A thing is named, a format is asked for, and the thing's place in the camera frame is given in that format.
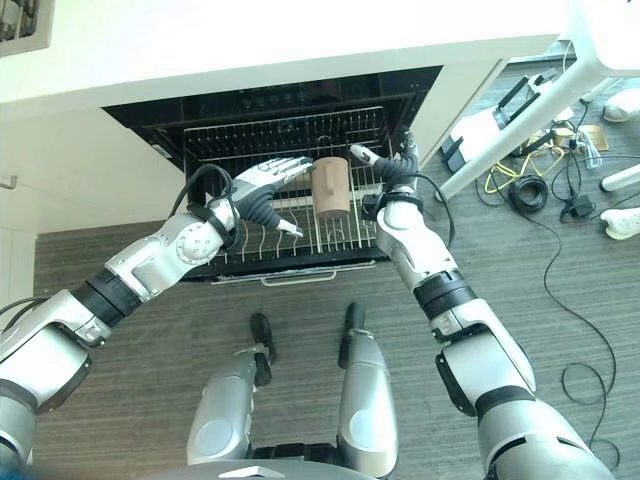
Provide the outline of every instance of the wooden mug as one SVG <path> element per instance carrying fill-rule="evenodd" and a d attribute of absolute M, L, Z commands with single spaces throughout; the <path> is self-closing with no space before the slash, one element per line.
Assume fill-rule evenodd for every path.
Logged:
<path fill-rule="evenodd" d="M 316 160 L 314 165 L 311 193 L 316 215 L 319 218 L 348 215 L 349 162 L 341 157 L 324 157 Z"/>

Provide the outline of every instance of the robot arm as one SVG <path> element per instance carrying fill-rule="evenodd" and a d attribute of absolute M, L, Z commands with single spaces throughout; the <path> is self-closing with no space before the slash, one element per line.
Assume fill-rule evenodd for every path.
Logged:
<path fill-rule="evenodd" d="M 236 218 L 301 236 L 271 208 L 273 194 L 309 171 L 307 157 L 275 159 L 236 177 L 231 201 L 190 205 L 108 260 L 80 286 L 61 290 L 0 334 L 0 466 L 27 461 L 35 415 L 53 410 L 82 383 L 112 328 L 136 308 L 209 262 L 231 243 Z"/>
<path fill-rule="evenodd" d="M 364 218 L 378 224 L 376 242 L 395 264 L 400 278 L 427 316 L 442 345 L 436 366 L 451 401 L 478 417 L 478 440 L 486 479 L 612 479 L 571 425 L 535 397 L 529 360 L 487 302 L 475 294 L 440 237 L 426 227 L 414 186 L 406 175 L 405 132 L 400 168 L 365 147 L 352 154 L 365 163 L 384 164 L 388 182 L 381 196 L 365 199 Z M 417 158 L 412 147 L 411 155 Z"/>

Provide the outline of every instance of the robot leg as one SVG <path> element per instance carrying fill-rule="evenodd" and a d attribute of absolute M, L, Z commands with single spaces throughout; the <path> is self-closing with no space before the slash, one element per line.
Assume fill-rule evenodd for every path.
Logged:
<path fill-rule="evenodd" d="M 364 311 L 359 306 L 364 323 Z M 354 305 L 349 308 L 349 316 Z M 386 477 L 398 458 L 398 432 L 389 371 L 373 335 L 349 328 L 341 348 L 346 367 L 340 403 L 338 449 L 345 466 L 373 477 Z"/>
<path fill-rule="evenodd" d="M 246 458 L 253 392 L 271 378 L 267 355 L 261 347 L 236 353 L 209 380 L 189 433 L 189 465 Z"/>

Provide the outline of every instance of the floor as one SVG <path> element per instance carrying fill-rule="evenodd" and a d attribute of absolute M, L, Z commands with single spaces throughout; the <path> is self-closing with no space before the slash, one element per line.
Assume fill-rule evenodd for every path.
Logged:
<path fill-rule="evenodd" d="M 509 68 L 474 110 L 495 104 L 523 73 L 546 67 Z M 601 122 L 603 101 L 593 104 L 585 123 Z M 605 128 L 610 153 L 640 152 L 639 120 L 605 124 Z M 584 174 L 583 190 L 598 210 L 629 193 L 599 192 L 603 172 L 633 163 L 606 162 L 602 171 Z M 428 165 L 427 173 L 439 181 L 448 175 L 438 160 Z M 446 235 L 441 207 L 431 195 L 426 198 L 436 217 L 427 219 L 428 223 Z M 630 202 L 637 204 L 640 200 Z M 615 242 L 603 235 L 598 222 L 560 224 L 561 207 L 561 202 L 550 199 L 535 214 L 562 238 L 562 254 L 551 271 L 550 287 L 598 325 L 613 344 L 618 376 L 599 436 L 620 448 L 617 478 L 640 478 L 640 302 L 636 296 L 640 236 Z M 452 252 L 467 279 L 527 350 L 539 397 L 588 437 L 601 405 L 571 403 L 560 386 L 561 372 L 568 362 L 589 362 L 608 382 L 611 361 L 595 334 L 559 308 L 543 289 L 542 275 L 556 240 L 506 207 L 483 205 L 473 188 L 456 196 L 451 208 L 458 229 Z M 37 293 L 76 285 L 155 227 L 126 225 L 42 235 L 37 245 Z M 123 321 L 108 345 L 95 352 L 94 370 L 87 381 L 62 408 L 41 417 L 36 461 L 105 480 L 184 464 L 200 390 L 216 365 L 249 342 L 247 319 L 257 310 L 271 319 L 279 360 L 273 367 L 273 383 L 255 397 L 254 444 L 332 441 L 342 382 L 336 355 L 343 314 L 352 301 L 366 305 L 367 325 L 392 372 L 401 439 L 395 478 L 482 478 L 476 422 L 450 404 L 433 360 L 438 345 L 388 263 L 306 286 L 177 285 Z M 581 398 L 599 394 L 598 383 L 588 375 L 573 375 L 569 383 Z M 605 462 L 613 461 L 606 445 L 596 444 L 594 450 Z"/>

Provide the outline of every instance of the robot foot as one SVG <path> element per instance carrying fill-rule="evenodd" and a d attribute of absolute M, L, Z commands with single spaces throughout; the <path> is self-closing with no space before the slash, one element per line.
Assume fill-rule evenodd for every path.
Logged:
<path fill-rule="evenodd" d="M 276 361 L 276 346 L 273 343 L 273 334 L 271 333 L 271 325 L 269 325 L 269 319 L 262 313 L 254 313 L 249 319 L 249 328 L 251 329 L 251 336 L 253 341 L 261 343 L 269 349 L 267 360 L 269 363 Z"/>
<path fill-rule="evenodd" d="M 342 340 L 340 342 L 340 351 L 338 352 L 338 366 L 342 369 L 347 368 L 347 363 L 349 362 L 350 332 L 352 330 L 364 330 L 364 307 L 359 303 L 352 303 L 347 308 Z"/>

